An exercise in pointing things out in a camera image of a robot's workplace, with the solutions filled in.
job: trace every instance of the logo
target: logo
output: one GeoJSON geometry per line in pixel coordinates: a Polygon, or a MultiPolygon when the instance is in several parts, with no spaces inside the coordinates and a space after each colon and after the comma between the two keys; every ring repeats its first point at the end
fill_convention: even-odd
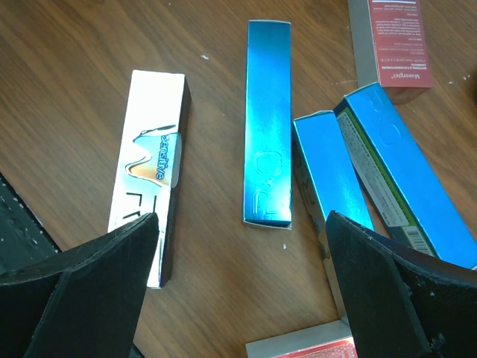
{"type": "Polygon", "coordinates": [[[412,78],[414,80],[420,80],[420,74],[419,73],[400,72],[400,73],[394,73],[392,78],[393,79],[394,78],[412,78]]]}
{"type": "Polygon", "coordinates": [[[174,127],[175,125],[169,125],[143,131],[133,140],[145,150],[146,155],[126,165],[126,172],[130,176],[150,181],[161,187],[170,186],[176,135],[164,134],[164,132],[174,127]]]}

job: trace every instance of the blue toothpaste box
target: blue toothpaste box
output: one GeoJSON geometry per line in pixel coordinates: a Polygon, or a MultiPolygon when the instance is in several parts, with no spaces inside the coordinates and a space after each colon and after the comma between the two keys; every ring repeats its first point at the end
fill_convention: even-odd
{"type": "Polygon", "coordinates": [[[477,243],[379,84],[346,95],[335,114],[351,160],[393,239],[467,269],[477,243]]]}
{"type": "Polygon", "coordinates": [[[293,123],[293,167],[306,209],[323,246],[323,264],[341,319],[347,322],[338,280],[329,254],[324,224],[334,210],[373,230],[350,155],[333,111],[293,123]]]}
{"type": "Polygon", "coordinates": [[[291,226],[291,24],[248,23],[243,219],[291,226]]]}

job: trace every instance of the metallic silver packaging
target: metallic silver packaging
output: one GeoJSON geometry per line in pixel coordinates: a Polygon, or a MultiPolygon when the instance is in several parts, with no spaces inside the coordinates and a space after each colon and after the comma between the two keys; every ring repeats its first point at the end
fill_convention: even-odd
{"type": "Polygon", "coordinates": [[[186,76],[133,71],[108,231],[146,213],[159,217],[148,287],[171,276],[171,232],[189,115],[186,76]]]}

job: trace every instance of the toothpaste box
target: toothpaste box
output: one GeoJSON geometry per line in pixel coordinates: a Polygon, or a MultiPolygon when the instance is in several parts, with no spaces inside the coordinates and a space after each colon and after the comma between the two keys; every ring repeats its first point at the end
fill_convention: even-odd
{"type": "Polygon", "coordinates": [[[405,103],[432,87],[419,0],[348,0],[358,86],[405,103]]]}
{"type": "Polygon", "coordinates": [[[477,243],[379,84],[346,95],[335,114],[351,161],[393,239],[474,269],[477,243]]]}
{"type": "Polygon", "coordinates": [[[185,75],[133,71],[108,231],[146,213],[159,217],[148,287],[171,276],[171,233],[190,93],[185,75]]]}
{"type": "Polygon", "coordinates": [[[351,329],[342,321],[246,345],[248,358],[357,358],[351,329]]]}
{"type": "Polygon", "coordinates": [[[293,167],[323,246],[323,264],[338,314],[347,321],[324,224],[332,211],[371,230],[373,222],[333,111],[318,112],[293,122],[293,167]]]}
{"type": "Polygon", "coordinates": [[[243,220],[291,226],[291,25],[248,23],[243,220]]]}

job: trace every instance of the green stripe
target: green stripe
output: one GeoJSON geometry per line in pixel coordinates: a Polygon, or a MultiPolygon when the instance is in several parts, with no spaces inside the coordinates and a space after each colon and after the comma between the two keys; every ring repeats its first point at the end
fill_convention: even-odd
{"type": "MultiPolygon", "coordinates": [[[[381,158],[379,155],[376,153],[373,145],[371,144],[369,138],[367,137],[366,133],[364,132],[363,127],[361,124],[358,122],[356,117],[354,116],[353,112],[351,111],[350,108],[345,108],[344,110],[341,111],[340,114],[346,113],[349,118],[351,119],[351,122],[353,123],[355,129],[358,131],[359,136],[361,137],[361,140],[364,143],[364,146],[366,147],[367,151],[370,153],[371,158],[373,159],[373,162],[376,164],[378,167],[379,172],[381,173],[382,177],[384,178],[386,184],[388,185],[389,190],[393,194],[393,197],[396,199],[396,202],[398,203],[399,207],[401,208],[402,212],[404,213],[404,216],[409,222],[409,226],[415,226],[421,236],[424,238],[426,241],[427,245],[431,249],[431,252],[435,255],[434,248],[432,245],[430,245],[429,238],[424,234],[423,230],[420,228],[420,226],[417,223],[417,220],[413,213],[411,212],[410,207],[404,200],[403,196],[401,195],[400,190],[397,188],[397,185],[394,183],[394,180],[391,178],[391,175],[389,174],[389,171],[386,169],[384,163],[382,162],[381,158]]],[[[407,235],[405,234],[405,231],[402,230],[402,234],[404,237],[407,238],[407,235]]]]}

